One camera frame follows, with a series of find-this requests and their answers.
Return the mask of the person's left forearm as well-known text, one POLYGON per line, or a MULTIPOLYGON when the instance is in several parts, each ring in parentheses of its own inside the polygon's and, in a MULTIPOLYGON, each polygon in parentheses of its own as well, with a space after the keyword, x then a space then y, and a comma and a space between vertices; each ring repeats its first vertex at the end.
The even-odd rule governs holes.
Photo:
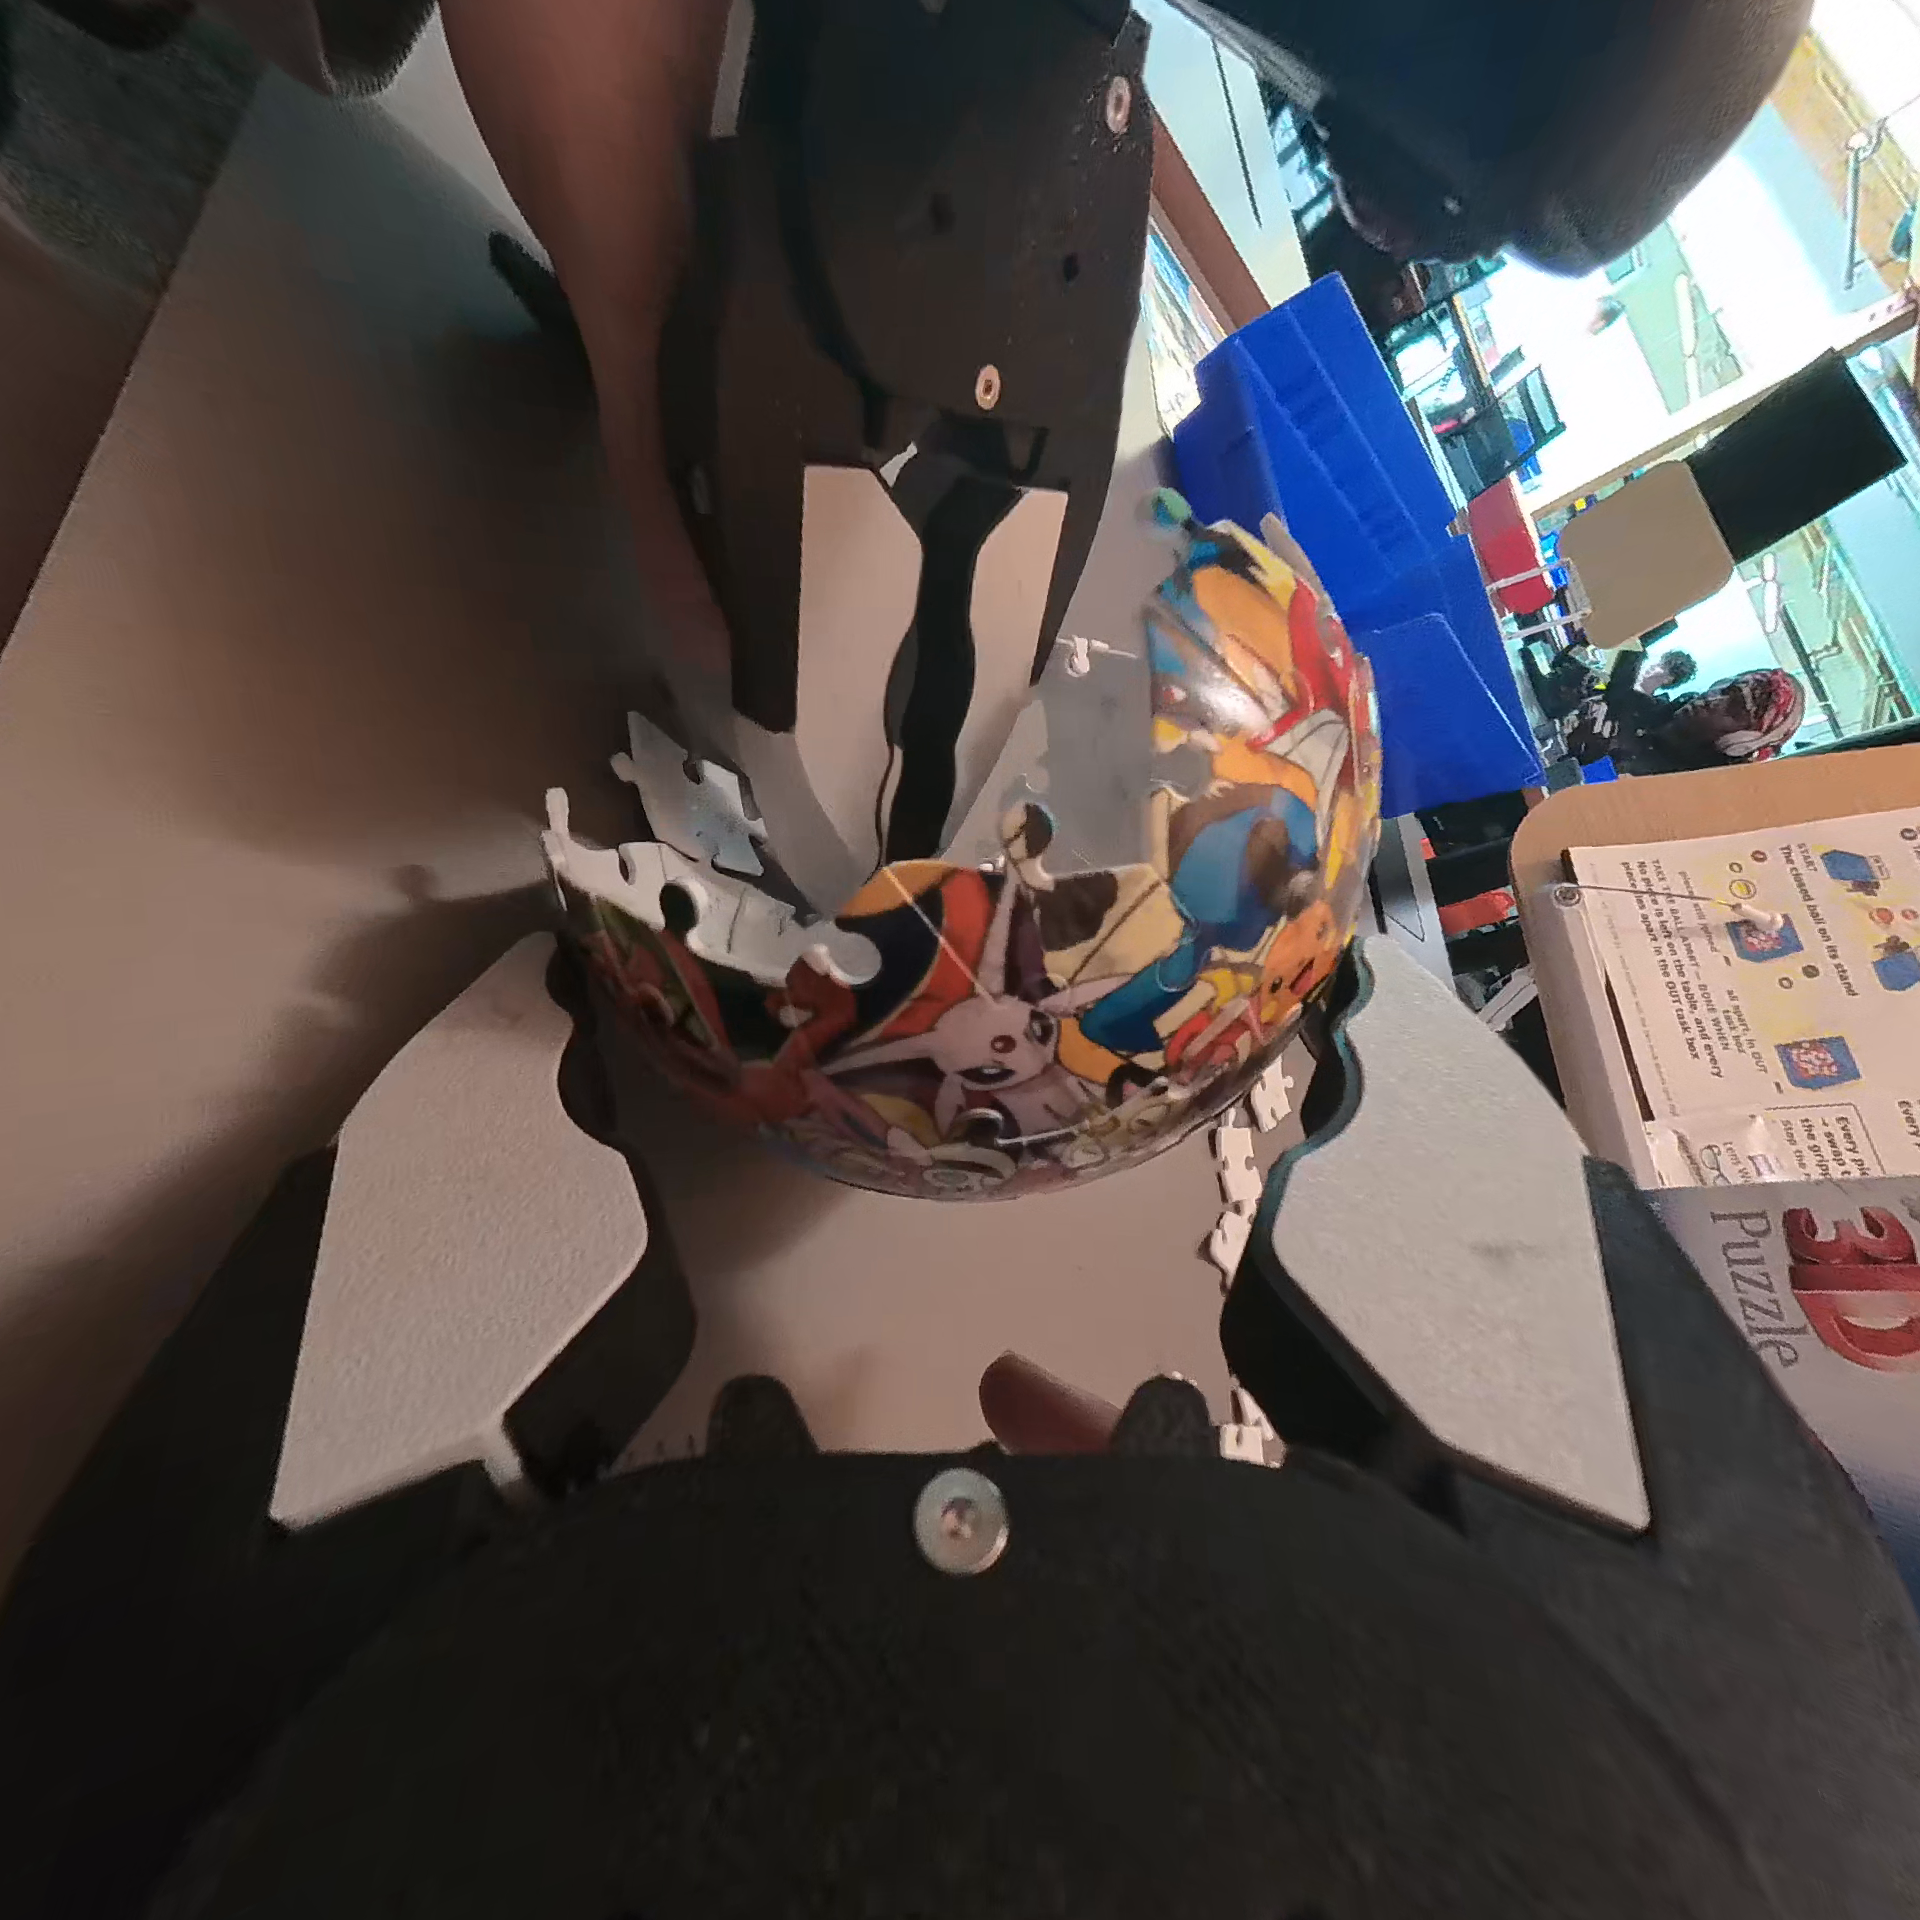
POLYGON ((573 307, 609 442, 646 452, 729 4, 447 3, 439 14, 471 116, 573 307))

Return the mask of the person's right hand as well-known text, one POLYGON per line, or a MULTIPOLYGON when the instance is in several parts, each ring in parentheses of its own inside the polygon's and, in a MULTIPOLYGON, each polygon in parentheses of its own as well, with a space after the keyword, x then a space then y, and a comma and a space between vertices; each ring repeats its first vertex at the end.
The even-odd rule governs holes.
POLYGON ((990 1362, 977 1396, 997 1446, 1018 1456, 1102 1453, 1120 1423, 1118 1405, 1010 1350, 990 1362))

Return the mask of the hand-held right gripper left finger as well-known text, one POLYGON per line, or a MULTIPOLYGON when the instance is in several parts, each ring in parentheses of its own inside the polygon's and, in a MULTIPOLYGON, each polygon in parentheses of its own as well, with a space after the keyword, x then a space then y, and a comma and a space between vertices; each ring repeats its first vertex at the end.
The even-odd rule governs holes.
POLYGON ((382 1067, 335 1144, 272 1485, 307 1528, 433 1474, 509 1498, 609 1476, 694 1350, 649 1183, 597 1096, 558 948, 509 948, 382 1067))

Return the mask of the brown cardboard board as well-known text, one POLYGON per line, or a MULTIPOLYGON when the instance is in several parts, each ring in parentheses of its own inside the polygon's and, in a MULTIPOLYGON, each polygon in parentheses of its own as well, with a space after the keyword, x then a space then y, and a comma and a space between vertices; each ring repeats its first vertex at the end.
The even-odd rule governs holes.
POLYGON ((1785 829, 1918 797, 1915 740, 1843 747, 1726 773, 1584 784, 1538 805, 1511 848, 1533 981, 1553 1062, 1583 1143, 1656 1183, 1641 1100, 1632 1087, 1616 1002, 1571 884, 1576 848, 1663 846, 1741 829, 1785 829))

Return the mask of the printed puzzle box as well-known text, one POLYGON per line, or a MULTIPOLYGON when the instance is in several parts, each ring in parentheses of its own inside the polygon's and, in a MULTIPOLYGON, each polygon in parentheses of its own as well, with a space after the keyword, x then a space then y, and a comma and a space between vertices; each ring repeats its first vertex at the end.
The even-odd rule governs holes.
POLYGON ((1850 1472, 1915 1598, 1915 1178, 1663 1189, 1648 1203, 1850 1472))

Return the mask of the pile of loose puzzle pieces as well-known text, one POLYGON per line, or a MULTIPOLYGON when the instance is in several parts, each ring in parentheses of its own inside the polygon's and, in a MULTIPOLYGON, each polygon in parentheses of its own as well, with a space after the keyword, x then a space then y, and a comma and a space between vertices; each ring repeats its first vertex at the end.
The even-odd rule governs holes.
MULTIPOLYGON (((1278 1144, 1282 1124, 1294 1118, 1294 1074, 1286 1061, 1271 1062, 1245 1100, 1209 1126, 1209 1154, 1217 1175, 1218 1213, 1205 1242, 1205 1259, 1217 1270, 1222 1302, 1229 1301, 1242 1259, 1254 1238, 1265 1192, 1262 1148, 1278 1144)), ((1282 1440, 1256 1396, 1230 1371, 1230 1413, 1218 1428, 1225 1459, 1278 1467, 1282 1440)))

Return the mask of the beige and black hanging panel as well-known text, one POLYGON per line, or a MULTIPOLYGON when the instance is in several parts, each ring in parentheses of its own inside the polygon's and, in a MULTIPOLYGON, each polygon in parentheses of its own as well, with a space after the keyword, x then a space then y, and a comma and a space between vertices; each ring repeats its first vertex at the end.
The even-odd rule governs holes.
POLYGON ((1821 354, 1689 455, 1648 467, 1568 520, 1558 555, 1589 642, 1639 642, 1903 467, 1850 358, 1821 354))

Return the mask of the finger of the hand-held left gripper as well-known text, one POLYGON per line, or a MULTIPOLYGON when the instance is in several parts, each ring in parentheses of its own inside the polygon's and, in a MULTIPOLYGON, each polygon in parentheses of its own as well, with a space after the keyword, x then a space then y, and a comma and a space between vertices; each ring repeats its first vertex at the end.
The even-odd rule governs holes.
POLYGON ((1030 703, 1069 493, 931 442, 895 460, 919 586, 895 660, 895 862, 942 856, 1030 703))
POLYGON ((803 770, 854 874, 880 864, 887 691, 915 619, 921 538, 879 470, 811 464, 803 487, 803 770))

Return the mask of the blue plastic bin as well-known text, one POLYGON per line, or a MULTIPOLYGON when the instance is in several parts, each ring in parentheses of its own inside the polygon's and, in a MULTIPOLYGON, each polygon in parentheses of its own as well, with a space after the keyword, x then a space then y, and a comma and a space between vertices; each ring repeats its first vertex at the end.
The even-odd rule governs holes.
POLYGON ((1543 784, 1473 542, 1347 284, 1317 279, 1194 378, 1181 487, 1205 520, 1278 514, 1304 548, 1375 667, 1384 813, 1543 784))

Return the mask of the red box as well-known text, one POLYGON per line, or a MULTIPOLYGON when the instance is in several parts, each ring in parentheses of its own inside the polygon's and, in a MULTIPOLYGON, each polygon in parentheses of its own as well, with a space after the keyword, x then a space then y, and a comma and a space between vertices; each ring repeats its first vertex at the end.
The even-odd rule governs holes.
POLYGON ((1553 575, 1513 472, 1470 501, 1469 539, 1487 590, 1505 615, 1526 619, 1549 611, 1553 575))

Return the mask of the colourful puzzle ball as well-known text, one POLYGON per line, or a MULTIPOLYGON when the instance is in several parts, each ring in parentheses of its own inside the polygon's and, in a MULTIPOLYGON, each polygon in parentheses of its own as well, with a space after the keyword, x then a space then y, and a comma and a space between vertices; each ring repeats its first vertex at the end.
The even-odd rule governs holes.
POLYGON ((617 848, 545 797, 545 859, 616 1082, 829 1180, 1018 1197, 1141 1166, 1225 1118, 1361 932, 1382 838, 1377 679, 1281 511, 1205 518, 1123 658, 1144 781, 1096 859, 1031 774, 958 852, 879 867, 831 920, 661 832, 617 848))

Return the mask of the person's left hand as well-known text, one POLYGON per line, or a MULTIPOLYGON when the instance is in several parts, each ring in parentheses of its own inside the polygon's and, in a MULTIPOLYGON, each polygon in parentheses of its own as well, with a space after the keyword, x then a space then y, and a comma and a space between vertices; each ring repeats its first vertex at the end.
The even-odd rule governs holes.
POLYGON ((642 598, 663 675, 694 728, 726 742, 733 636, 669 476, 657 365, 649 351, 590 358, 597 422, 631 518, 642 598))

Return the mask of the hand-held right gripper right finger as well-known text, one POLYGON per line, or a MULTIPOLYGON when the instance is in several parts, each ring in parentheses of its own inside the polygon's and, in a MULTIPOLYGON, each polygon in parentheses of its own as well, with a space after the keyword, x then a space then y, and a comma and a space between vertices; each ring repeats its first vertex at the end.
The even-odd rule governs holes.
POLYGON ((1410 1492, 1466 1472, 1651 1519, 1577 1132, 1405 948, 1361 940, 1314 1034, 1222 1346, 1281 1440, 1410 1492))

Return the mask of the printed instruction sheet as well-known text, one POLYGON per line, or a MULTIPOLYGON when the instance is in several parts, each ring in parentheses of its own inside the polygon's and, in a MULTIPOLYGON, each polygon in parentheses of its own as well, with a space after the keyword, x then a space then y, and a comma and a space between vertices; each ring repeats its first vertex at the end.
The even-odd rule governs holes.
POLYGON ((1574 848, 1656 1186, 1918 1170, 1913 806, 1574 848))

